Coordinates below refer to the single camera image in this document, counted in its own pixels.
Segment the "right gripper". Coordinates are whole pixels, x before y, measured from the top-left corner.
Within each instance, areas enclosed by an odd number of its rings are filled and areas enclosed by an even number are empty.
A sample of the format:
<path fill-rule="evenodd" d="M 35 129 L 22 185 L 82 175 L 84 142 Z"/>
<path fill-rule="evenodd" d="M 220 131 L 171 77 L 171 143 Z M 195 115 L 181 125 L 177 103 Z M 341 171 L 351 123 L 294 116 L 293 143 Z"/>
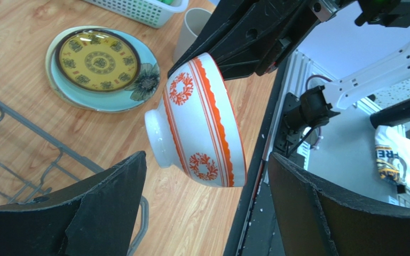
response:
<path fill-rule="evenodd" d="M 208 53 L 225 80 L 262 76 L 306 54 L 347 76 L 410 41 L 410 1 L 220 1 L 168 71 Z"/>

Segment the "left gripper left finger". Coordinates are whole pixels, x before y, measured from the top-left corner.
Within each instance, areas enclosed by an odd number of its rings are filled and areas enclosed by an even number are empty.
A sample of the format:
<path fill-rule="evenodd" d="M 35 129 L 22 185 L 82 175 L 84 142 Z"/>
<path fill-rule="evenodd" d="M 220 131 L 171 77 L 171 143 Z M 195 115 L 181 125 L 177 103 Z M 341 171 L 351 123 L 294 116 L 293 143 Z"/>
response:
<path fill-rule="evenodd" d="M 28 203 L 0 205 L 0 255 L 127 255 L 146 173 L 138 151 Z"/>

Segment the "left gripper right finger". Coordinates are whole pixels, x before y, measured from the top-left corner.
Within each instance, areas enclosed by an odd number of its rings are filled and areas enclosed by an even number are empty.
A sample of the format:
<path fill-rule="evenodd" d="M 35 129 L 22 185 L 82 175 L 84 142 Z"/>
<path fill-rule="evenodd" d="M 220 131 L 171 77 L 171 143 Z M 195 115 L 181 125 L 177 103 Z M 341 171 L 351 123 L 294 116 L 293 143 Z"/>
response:
<path fill-rule="evenodd" d="M 354 193 L 271 153 L 268 174 L 286 255 L 410 255 L 410 209 Z"/>

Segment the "beige cup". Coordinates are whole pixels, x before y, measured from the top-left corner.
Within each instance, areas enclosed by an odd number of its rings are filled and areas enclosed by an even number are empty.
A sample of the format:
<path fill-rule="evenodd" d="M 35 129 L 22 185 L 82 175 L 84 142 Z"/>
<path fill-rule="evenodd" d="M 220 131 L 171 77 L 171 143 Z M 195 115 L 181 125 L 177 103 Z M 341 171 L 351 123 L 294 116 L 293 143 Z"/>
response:
<path fill-rule="evenodd" d="M 186 11 L 172 57 L 173 63 L 176 63 L 197 39 L 211 15 L 210 11 L 198 7 Z"/>

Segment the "red white patterned bowl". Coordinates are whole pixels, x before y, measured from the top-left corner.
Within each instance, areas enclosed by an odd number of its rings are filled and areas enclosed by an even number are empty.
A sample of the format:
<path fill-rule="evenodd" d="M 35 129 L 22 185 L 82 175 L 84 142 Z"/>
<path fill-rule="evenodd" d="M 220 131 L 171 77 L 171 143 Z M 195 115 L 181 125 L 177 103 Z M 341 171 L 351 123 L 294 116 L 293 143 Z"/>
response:
<path fill-rule="evenodd" d="M 154 157 L 211 187 L 242 187 L 247 166 L 242 138 L 221 72 L 208 53 L 180 66 L 157 108 L 145 113 Z"/>

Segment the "yellow patterned plate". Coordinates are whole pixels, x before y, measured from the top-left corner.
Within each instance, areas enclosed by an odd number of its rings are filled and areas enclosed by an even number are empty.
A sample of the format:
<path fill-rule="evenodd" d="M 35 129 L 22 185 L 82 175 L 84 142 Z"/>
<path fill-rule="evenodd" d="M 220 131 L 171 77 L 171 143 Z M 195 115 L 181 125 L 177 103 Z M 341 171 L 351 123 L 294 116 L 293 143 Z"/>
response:
<path fill-rule="evenodd" d="M 56 46 L 54 61 L 72 84 L 93 92 L 124 90 L 141 71 L 135 47 L 104 29 L 80 29 L 67 34 Z"/>

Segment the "cream bird plate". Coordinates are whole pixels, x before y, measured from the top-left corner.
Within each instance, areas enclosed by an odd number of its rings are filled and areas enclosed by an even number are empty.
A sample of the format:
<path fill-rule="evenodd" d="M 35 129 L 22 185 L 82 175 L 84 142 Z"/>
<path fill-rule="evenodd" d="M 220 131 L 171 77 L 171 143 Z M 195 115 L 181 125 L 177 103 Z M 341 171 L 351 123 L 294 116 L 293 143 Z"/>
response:
<path fill-rule="evenodd" d="M 75 102 L 71 101 L 71 99 L 69 99 L 68 97 L 66 97 L 58 88 L 57 84 L 55 83 L 53 76 L 52 76 L 52 71 L 51 71 L 51 61 L 53 58 L 53 51 L 55 50 L 57 44 L 68 34 L 72 33 L 72 32 L 76 32 L 82 29 L 85 30 L 89 30 L 89 29 L 93 29 L 93 28 L 100 28 L 100 26 L 77 26 L 77 27 L 71 27 L 68 29 L 63 30 L 62 32 L 60 32 L 50 43 L 46 55 L 45 55 L 45 72 L 47 75 L 47 78 L 49 80 L 50 83 L 50 88 L 52 89 L 52 91 L 61 99 L 63 100 L 65 103 L 76 107 L 76 108 L 80 108 L 80 109 L 85 109 L 85 110 L 91 110 L 91 108 L 87 108 L 85 106 L 76 104 Z"/>

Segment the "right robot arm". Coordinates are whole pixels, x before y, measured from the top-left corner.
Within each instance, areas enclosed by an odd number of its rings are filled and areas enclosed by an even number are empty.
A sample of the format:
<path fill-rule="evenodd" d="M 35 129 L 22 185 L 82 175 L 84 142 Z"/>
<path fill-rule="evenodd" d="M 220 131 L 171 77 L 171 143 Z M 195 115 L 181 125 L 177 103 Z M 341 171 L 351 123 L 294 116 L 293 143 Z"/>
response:
<path fill-rule="evenodd" d="M 174 62 L 210 54 L 225 80 L 275 70 L 321 22 L 334 19 L 349 1 L 220 1 L 198 38 Z M 306 90 L 284 114 L 282 128 L 300 132 L 328 124 L 341 110 L 383 86 L 410 78 L 410 39 L 379 61 L 346 77 Z"/>

